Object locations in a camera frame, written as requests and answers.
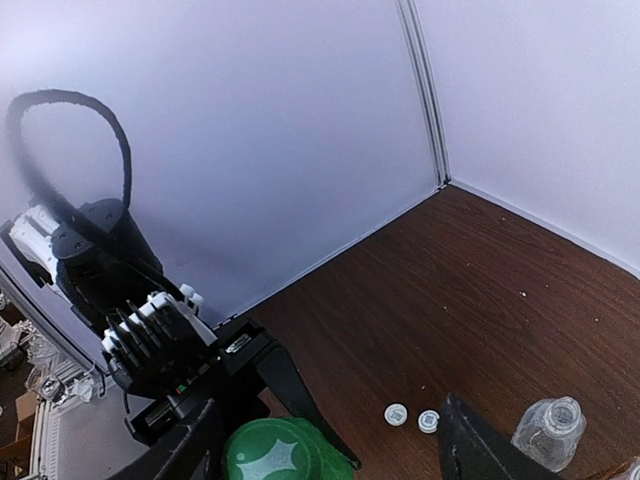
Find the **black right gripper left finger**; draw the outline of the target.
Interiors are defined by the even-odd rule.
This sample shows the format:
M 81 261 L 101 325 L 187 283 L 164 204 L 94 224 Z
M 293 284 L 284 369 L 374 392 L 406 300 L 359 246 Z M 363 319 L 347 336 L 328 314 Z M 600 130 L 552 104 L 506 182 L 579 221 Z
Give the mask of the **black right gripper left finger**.
M 223 422 L 214 400 L 201 402 L 156 445 L 111 479 L 190 479 L 205 457 L 205 479 L 222 479 Z

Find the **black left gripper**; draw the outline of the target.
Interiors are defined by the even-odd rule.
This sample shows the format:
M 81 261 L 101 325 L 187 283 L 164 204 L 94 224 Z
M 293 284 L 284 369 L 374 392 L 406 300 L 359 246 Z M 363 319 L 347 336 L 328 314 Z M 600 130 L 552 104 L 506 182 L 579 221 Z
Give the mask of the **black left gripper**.
M 259 398 L 267 387 L 289 413 L 308 421 L 354 469 L 360 468 L 360 459 L 322 415 L 284 346 L 273 344 L 273 338 L 252 319 L 223 329 L 219 339 L 222 347 L 203 372 L 125 416 L 125 426 L 136 441 L 156 444 L 208 399 L 221 410 L 223 432 L 229 435 L 242 424 L 270 414 Z

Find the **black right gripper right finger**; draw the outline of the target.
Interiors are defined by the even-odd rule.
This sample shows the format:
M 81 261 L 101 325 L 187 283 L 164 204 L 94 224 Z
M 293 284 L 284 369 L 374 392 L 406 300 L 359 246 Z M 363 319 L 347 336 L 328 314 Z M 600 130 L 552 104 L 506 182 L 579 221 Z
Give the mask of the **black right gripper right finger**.
M 559 475 L 520 452 L 459 396 L 440 407 L 436 432 L 443 480 L 557 480 Z

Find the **white water bottle cap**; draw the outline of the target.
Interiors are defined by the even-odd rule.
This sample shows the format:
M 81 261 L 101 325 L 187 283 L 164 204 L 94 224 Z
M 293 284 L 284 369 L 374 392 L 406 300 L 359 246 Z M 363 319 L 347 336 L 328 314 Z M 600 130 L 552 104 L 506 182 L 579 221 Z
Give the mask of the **white water bottle cap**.
M 417 419 L 419 430 L 425 434 L 434 434 L 437 431 L 440 415 L 436 410 L 422 411 Z

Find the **green plastic bottle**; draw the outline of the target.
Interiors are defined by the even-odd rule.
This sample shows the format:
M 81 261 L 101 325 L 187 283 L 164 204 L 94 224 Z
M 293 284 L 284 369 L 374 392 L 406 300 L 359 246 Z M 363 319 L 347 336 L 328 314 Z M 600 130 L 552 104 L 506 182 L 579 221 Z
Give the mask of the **green plastic bottle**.
M 302 418 L 262 418 L 236 430 L 225 445 L 223 477 L 236 480 L 353 479 L 354 468 Z

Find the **clear water bottle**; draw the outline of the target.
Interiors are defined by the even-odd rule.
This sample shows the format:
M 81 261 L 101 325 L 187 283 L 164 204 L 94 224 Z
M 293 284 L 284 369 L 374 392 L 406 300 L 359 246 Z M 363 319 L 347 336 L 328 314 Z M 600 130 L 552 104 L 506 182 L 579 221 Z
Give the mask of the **clear water bottle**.
M 585 429 L 586 418 L 577 400 L 569 396 L 543 399 L 527 408 L 511 444 L 558 473 L 573 460 Z

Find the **orange tea bottle red label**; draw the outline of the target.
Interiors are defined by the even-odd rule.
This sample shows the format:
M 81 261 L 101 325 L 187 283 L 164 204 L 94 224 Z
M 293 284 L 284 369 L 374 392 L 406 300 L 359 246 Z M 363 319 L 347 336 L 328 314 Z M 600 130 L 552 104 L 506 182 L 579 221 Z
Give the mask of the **orange tea bottle red label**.
M 640 458 L 638 456 L 616 467 L 607 477 L 608 480 L 639 480 Z

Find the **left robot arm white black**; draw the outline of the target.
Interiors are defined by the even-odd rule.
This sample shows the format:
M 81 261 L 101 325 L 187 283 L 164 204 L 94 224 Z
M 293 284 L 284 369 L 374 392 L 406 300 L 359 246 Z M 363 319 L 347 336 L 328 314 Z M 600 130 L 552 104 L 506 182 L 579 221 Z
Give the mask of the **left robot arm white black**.
M 264 390 L 360 467 L 287 349 L 248 314 L 207 325 L 202 298 L 164 276 L 125 202 L 101 200 L 69 216 L 33 204 L 2 226 L 1 238 L 29 276 L 58 289 L 99 337 L 123 392 L 147 400 L 125 417 L 147 448 L 132 473 L 171 479 L 206 461 L 208 477 L 221 478 L 224 444 L 242 424 L 269 412 L 260 399 Z

